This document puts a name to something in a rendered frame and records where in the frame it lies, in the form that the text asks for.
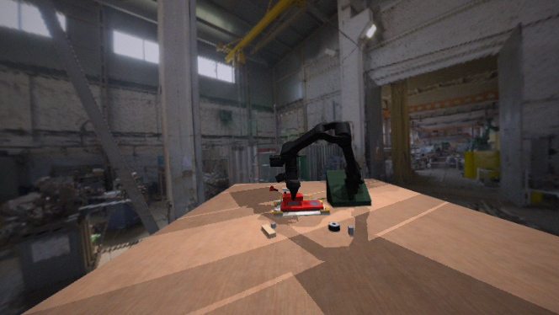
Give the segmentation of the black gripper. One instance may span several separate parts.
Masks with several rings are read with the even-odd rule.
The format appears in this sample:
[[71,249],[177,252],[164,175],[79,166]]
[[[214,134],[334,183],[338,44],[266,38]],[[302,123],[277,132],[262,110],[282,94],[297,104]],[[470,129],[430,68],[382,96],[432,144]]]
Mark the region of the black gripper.
[[296,167],[285,167],[285,172],[288,178],[285,179],[286,188],[290,190],[291,199],[295,200],[298,189],[301,187],[301,183],[297,177],[297,166]]

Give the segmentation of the small black toy tyre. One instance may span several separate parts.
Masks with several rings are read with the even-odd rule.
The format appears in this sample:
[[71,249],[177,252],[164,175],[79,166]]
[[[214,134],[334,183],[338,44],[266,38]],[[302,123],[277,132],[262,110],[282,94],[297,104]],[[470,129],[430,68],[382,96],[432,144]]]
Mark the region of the small black toy tyre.
[[338,222],[329,222],[327,226],[328,226],[328,230],[333,232],[337,232],[340,230],[340,225]]

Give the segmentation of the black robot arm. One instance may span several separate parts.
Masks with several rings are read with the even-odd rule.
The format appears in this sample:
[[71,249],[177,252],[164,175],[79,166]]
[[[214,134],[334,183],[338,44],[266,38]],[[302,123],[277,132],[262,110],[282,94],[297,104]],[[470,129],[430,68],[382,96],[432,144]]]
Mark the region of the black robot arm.
[[[325,132],[331,129],[335,130],[335,136]],[[286,167],[296,167],[296,157],[301,156],[298,152],[317,140],[336,143],[343,149],[343,154],[346,159],[346,163],[344,164],[345,173],[347,175],[345,184],[349,190],[360,188],[360,184],[364,183],[362,168],[354,159],[354,153],[351,147],[350,126],[349,123],[345,121],[332,121],[327,124],[317,124],[313,129],[295,141],[286,142],[282,146],[280,155],[269,156],[270,166],[283,167],[283,164],[285,164]]]

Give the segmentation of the beige rectangular block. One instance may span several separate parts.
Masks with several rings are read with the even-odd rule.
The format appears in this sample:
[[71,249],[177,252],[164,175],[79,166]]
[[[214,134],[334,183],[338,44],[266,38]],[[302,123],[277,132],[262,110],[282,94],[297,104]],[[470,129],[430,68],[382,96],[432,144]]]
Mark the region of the beige rectangular block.
[[262,225],[262,230],[266,233],[269,238],[276,236],[276,231],[269,225]]

